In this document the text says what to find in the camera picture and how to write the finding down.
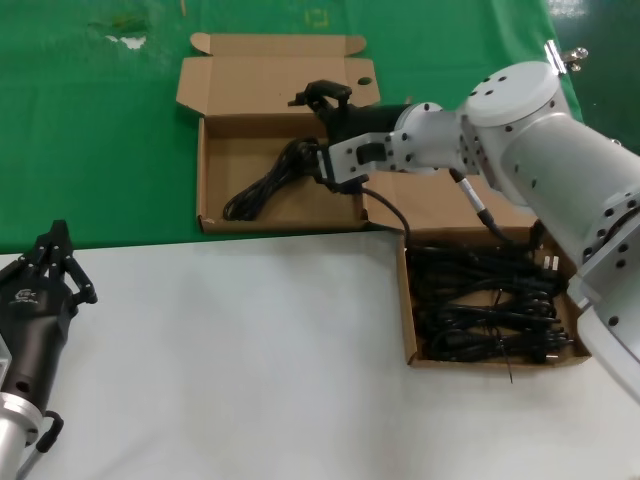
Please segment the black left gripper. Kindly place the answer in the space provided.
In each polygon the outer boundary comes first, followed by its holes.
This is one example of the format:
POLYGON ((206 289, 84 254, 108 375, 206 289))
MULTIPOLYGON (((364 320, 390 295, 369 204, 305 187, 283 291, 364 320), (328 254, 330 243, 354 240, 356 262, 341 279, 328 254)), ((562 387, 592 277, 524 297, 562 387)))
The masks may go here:
POLYGON ((1 269, 1 284, 7 284, 1 288, 1 336, 11 354, 1 391, 30 403, 49 401, 76 306, 98 301, 73 252, 67 223, 55 220, 29 251, 1 269), (29 278, 42 271, 48 257, 51 279, 29 278), (78 289, 73 295, 61 283, 66 276, 78 289))

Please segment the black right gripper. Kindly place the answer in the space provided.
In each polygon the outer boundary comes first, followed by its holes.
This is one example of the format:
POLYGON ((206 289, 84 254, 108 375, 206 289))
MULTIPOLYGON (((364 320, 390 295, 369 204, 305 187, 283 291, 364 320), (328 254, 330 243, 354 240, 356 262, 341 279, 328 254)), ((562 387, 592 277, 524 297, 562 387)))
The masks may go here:
POLYGON ((389 133, 407 105, 372 105, 356 107, 348 104, 351 88, 330 80, 316 80, 307 84, 305 89, 295 94, 289 101, 289 107, 307 106, 319 113, 329 145, 341 143, 367 133, 389 133), (337 102, 334 107, 329 99, 337 102))

